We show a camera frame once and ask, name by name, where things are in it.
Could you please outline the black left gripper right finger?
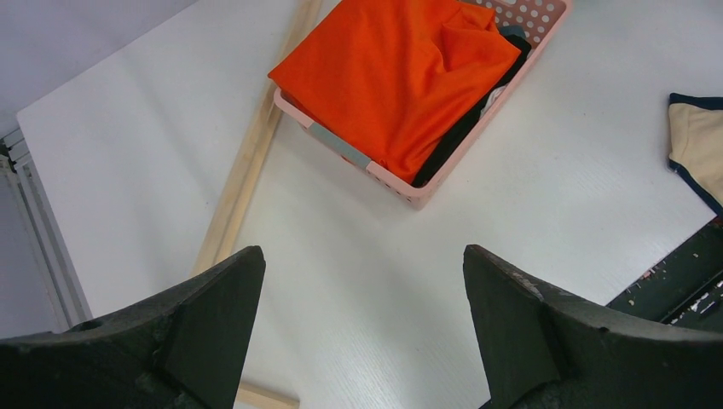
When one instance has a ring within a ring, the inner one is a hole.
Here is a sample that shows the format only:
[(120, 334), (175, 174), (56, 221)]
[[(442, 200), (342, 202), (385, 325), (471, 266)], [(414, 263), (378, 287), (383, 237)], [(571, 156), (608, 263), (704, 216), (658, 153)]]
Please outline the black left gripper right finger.
[(719, 408), (722, 336), (615, 311), (464, 251), (490, 408)]

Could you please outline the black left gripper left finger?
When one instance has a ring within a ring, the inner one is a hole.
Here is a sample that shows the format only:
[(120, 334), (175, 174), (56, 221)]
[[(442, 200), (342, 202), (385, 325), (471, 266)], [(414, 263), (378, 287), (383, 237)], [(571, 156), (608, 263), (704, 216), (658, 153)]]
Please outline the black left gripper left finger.
[(68, 331), (2, 340), (2, 407), (232, 407), (265, 269), (249, 246)]

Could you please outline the beige navy-trimmed underwear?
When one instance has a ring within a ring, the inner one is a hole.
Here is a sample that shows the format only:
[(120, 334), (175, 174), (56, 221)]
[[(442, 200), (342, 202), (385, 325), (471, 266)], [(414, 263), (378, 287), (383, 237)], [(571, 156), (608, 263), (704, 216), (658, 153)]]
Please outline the beige navy-trimmed underwear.
[(668, 98), (668, 167), (722, 216), (722, 98), (672, 93)]

